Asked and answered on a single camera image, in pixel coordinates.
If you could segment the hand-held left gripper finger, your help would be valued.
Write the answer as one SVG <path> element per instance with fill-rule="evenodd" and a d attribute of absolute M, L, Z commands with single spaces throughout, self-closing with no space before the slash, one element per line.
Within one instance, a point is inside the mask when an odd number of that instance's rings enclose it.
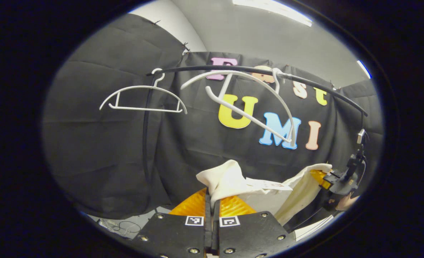
<path fill-rule="evenodd" d="M 217 201 L 214 212 L 212 248 L 220 258 L 271 258 L 296 242 L 269 211 L 237 196 Z"/>
<path fill-rule="evenodd" d="M 156 212 L 133 239 L 150 258 L 205 258 L 211 245 L 210 196 L 201 189 L 171 212 Z"/>

